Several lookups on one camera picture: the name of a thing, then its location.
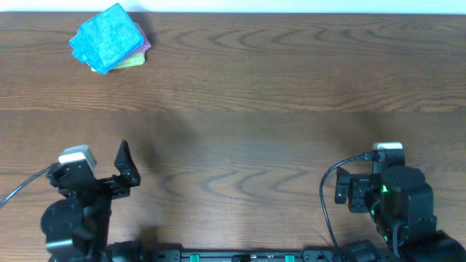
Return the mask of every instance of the blue cloth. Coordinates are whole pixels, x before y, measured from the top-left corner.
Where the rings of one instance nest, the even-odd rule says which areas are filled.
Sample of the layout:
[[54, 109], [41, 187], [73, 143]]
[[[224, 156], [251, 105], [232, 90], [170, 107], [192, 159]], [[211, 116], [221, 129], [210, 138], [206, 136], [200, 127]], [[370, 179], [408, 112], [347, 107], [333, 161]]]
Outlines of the blue cloth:
[[144, 43], [144, 38], [120, 4], [82, 24], [70, 40], [73, 56], [105, 74]]

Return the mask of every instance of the white wall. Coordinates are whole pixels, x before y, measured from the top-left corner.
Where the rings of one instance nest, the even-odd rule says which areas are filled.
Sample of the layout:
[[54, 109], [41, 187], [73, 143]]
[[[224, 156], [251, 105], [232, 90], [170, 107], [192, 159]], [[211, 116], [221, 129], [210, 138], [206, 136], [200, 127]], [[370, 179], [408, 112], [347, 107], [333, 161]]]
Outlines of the white wall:
[[[117, 0], [0, 0], [0, 11], [103, 11]], [[127, 11], [466, 14], [466, 0], [120, 0]]]

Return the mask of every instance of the table surface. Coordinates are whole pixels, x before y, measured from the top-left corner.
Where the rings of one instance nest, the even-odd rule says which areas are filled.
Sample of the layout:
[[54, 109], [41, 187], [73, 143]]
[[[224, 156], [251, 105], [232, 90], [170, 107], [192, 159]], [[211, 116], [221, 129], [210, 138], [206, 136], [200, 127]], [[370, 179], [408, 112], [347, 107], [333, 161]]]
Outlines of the table surface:
[[[435, 191], [438, 228], [466, 245], [466, 19], [429, 15], [133, 13], [144, 65], [92, 72], [69, 39], [94, 13], [0, 14], [1, 197], [86, 143], [96, 176], [127, 139], [142, 184], [113, 202], [109, 243], [330, 245], [322, 174], [400, 140]], [[369, 171], [368, 163], [348, 167]], [[339, 243], [383, 239], [325, 195]], [[45, 261], [46, 178], [0, 212], [0, 261]]]

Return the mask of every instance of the folded cloth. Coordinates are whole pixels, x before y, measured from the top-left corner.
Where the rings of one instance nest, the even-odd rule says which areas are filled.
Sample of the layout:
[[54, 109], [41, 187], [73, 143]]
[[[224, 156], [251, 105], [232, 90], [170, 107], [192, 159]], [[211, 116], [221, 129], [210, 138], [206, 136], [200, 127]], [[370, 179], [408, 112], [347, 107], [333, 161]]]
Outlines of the folded cloth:
[[134, 23], [136, 25], [136, 27], [138, 28], [139, 30], [139, 33], [141, 33], [141, 35], [143, 36], [144, 38], [144, 44], [141, 45], [139, 48], [137, 48], [136, 50], [134, 50], [133, 54], [137, 53], [137, 52], [145, 52], [147, 50], [149, 50], [149, 48], [151, 48], [151, 43], [149, 43], [149, 40], [147, 39], [143, 29], [139, 26], [138, 23]]
[[139, 66], [146, 62], [146, 53], [145, 52], [137, 52], [134, 55], [129, 56], [121, 63], [116, 65], [112, 69], [119, 69], [119, 68], [126, 68], [131, 66]]
[[143, 43], [140, 31], [119, 4], [82, 24], [70, 40], [73, 56], [100, 74], [107, 73]]

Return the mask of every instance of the cable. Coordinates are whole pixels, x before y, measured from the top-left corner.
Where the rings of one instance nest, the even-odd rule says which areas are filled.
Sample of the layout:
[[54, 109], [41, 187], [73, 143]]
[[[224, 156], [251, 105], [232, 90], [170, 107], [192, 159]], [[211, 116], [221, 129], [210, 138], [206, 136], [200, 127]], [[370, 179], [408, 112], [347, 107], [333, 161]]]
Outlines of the cable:
[[330, 234], [330, 238], [332, 239], [333, 246], [335, 246], [335, 252], [339, 257], [341, 257], [340, 249], [338, 247], [338, 244], [336, 243], [335, 236], [333, 235], [332, 226], [330, 225], [330, 220], [328, 219], [327, 209], [325, 208], [325, 202], [323, 200], [323, 186], [324, 186], [324, 183], [325, 183], [325, 179], [327, 179], [328, 175], [330, 175], [330, 173], [332, 173], [332, 171], [334, 171], [337, 167], [339, 167], [339, 166], [341, 166], [343, 164], [355, 161], [355, 160], [366, 159], [366, 157], [367, 157], [366, 154], [367, 153], [361, 154], [359, 156], [350, 157], [349, 159], [345, 159], [345, 160], [343, 160], [341, 162], [338, 162], [338, 163], [334, 164], [332, 167], [330, 167], [327, 170], [327, 172], [325, 172], [325, 174], [322, 177], [322, 180], [320, 181], [319, 194], [320, 194], [320, 203], [321, 203], [322, 209], [323, 209], [323, 216], [325, 217], [325, 222], [327, 222], [328, 233]]
[[20, 186], [18, 186], [13, 192], [11, 192], [7, 197], [5, 197], [5, 199], [3, 199], [3, 201], [1, 201], [0, 203], [0, 208], [2, 208], [3, 206], [5, 206], [5, 204], [14, 196], [16, 195], [17, 192], [19, 192], [21, 189], [23, 189], [23, 187], [25, 187], [26, 185], [28, 185], [31, 181], [33, 181], [34, 179], [38, 178], [39, 176], [45, 174], [46, 172], [49, 172], [50, 170], [50, 167], [42, 170], [42, 171], [39, 171], [37, 172], [35, 175], [31, 176], [30, 178], [28, 178], [26, 181], [24, 181], [22, 184], [20, 184]]

